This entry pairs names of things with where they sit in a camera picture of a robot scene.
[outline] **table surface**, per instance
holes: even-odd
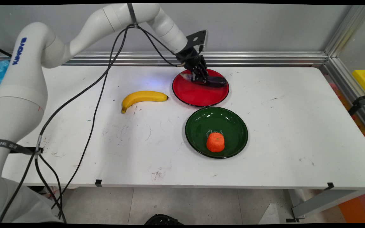
[[[365,189],[365,138],[316,68],[212,67],[230,92],[217,107],[238,114],[249,131],[246,147],[212,159],[187,142],[184,127],[199,108],[179,101],[171,89],[183,69],[154,66],[111,68],[94,132],[71,186]],[[43,69],[49,99],[42,123],[19,141],[35,146],[48,117],[94,82],[105,66]],[[61,184],[75,171],[90,133],[102,82],[68,104],[47,127],[43,157]],[[158,91],[165,102],[140,102],[120,112],[126,95]],[[10,154],[3,177],[19,181],[29,156]],[[48,167],[41,171],[57,185]],[[24,182],[42,185],[32,164]]]

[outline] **floor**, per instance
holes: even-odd
[[[258,224],[270,203],[277,205],[280,223],[292,218],[288,191],[280,189],[79,187],[63,199],[67,222],[79,224],[142,225],[155,214],[184,225]],[[301,220],[324,222],[345,222],[339,207]]]

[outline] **gray wall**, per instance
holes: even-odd
[[[365,21],[339,55],[350,72],[365,70]]]
[[[69,42],[95,10],[107,4],[0,6],[0,48],[11,52],[32,22],[46,23]],[[207,29],[208,51],[320,51],[347,13],[345,5],[161,3],[185,35]],[[144,23],[143,28],[152,31]],[[109,51],[115,35],[86,51]],[[124,51],[153,51],[138,30],[128,32]]]

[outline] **black tripod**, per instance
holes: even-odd
[[[349,114],[351,116],[354,115],[364,105],[365,105],[365,95],[353,101],[353,106],[349,109]]]

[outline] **black object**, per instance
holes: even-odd
[[[152,216],[145,225],[184,225],[181,222],[178,222],[177,219],[174,219],[168,215],[154,215]]]
[[[332,189],[335,185],[333,185],[332,182],[328,182],[328,187],[325,188],[325,190],[329,190],[329,189]]]
[[[26,147],[23,147],[19,144],[16,144],[12,141],[9,140],[4,140],[4,139],[0,139],[0,147],[9,149],[9,150],[13,150],[16,153],[22,153],[22,154],[26,154],[26,155],[33,155],[34,151],[29,150]]]
[[[364,105],[365,105],[365,95],[353,101],[353,106],[349,109],[349,114],[351,116],[354,115]]]
[[[4,51],[4,50],[2,50],[2,49],[0,49],[0,52],[1,52],[2,54],[4,54],[4,55],[8,56],[9,58],[11,58],[11,57],[12,57],[12,55],[11,55],[11,54],[7,53],[6,51]]]
[[[95,186],[97,186],[97,187],[102,187],[102,185],[101,185],[101,183],[102,183],[102,180],[96,180],[95,181]]]
[[[187,44],[176,54],[176,58],[181,63],[185,63],[185,69],[191,71],[191,82],[210,87],[224,87],[227,84],[226,79],[221,77],[209,77],[204,56],[200,55],[200,53],[194,49],[194,46],[199,45],[200,52],[202,51],[206,36],[206,30],[187,36]]]
[[[36,150],[36,147],[25,147],[26,149],[29,149],[30,151],[35,151]],[[43,153],[43,148],[42,147],[39,147],[39,151],[40,153]],[[17,154],[18,152],[14,151],[14,150],[11,150],[9,151],[10,154]]]
[[[299,219],[285,219],[286,222],[299,222]]]
[[[132,22],[133,22],[133,27],[135,27],[135,29],[137,29],[138,22],[136,20],[136,15],[135,15],[135,11],[133,10],[132,3],[127,3],[127,5],[128,5],[128,8],[129,8],[129,13],[131,14],[131,18],[132,18]]]

